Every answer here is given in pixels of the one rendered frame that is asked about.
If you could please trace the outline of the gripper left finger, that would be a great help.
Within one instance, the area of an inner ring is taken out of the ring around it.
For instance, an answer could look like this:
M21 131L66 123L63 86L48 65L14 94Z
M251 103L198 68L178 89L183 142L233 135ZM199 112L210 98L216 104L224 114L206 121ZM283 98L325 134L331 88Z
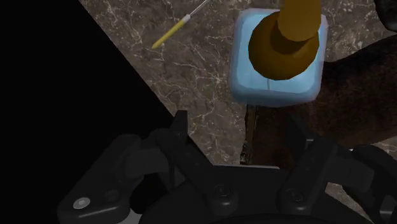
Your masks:
M188 140L187 112L148 137L118 136L64 197L60 224L211 224L239 193L226 167Z

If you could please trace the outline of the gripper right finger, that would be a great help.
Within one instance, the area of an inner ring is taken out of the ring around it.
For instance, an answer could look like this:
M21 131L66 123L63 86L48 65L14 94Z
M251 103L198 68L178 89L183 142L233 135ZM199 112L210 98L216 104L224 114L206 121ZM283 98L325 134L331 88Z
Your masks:
M286 142L296 165L277 195L277 224L397 224L397 160L384 150L370 144L349 150L294 116ZM342 186L369 218L327 199L327 183Z

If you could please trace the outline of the dark brown textured block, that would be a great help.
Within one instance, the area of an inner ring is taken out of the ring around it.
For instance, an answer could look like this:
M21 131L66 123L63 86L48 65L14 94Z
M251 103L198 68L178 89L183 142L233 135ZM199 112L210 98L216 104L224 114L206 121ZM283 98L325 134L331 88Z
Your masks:
M241 164L293 165L284 138L289 113L346 147L397 136L397 34L325 62L315 101L283 108L248 106Z

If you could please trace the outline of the light blue square box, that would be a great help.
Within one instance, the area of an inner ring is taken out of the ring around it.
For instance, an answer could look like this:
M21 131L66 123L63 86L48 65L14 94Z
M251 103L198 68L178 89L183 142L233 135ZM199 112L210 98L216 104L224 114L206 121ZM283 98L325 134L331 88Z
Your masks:
M313 101L320 91L328 32L325 15L321 16L318 30L319 49L316 58L304 72L289 80L269 80L256 72L249 61L248 44L252 31L263 18L276 11L248 8L238 16L228 76L228 86L235 101L279 108Z

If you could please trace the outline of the mustard brown vase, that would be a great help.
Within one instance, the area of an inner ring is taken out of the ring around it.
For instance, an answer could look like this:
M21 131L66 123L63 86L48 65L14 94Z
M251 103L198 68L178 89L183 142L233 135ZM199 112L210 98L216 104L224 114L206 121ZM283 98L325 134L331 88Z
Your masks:
M316 58L320 25L320 0L284 0L252 31L248 54L254 70L271 80L304 72Z

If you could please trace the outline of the black rounded object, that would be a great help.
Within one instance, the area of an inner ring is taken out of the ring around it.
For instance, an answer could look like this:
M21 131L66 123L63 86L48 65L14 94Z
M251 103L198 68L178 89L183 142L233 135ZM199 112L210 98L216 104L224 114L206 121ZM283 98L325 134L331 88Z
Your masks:
M375 9L384 27L397 32L397 0L374 0Z

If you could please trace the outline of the yellow handled thin tool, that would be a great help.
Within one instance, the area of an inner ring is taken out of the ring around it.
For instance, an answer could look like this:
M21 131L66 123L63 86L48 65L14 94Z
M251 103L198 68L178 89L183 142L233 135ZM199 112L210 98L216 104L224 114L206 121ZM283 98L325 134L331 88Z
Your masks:
M172 28L170 28L161 38L154 42L151 46L152 49L158 48L162 43L169 39L175 32L180 30L192 16L198 13L204 6L210 3L212 0L204 0L200 5L198 5L192 12L186 14L182 19L180 19Z

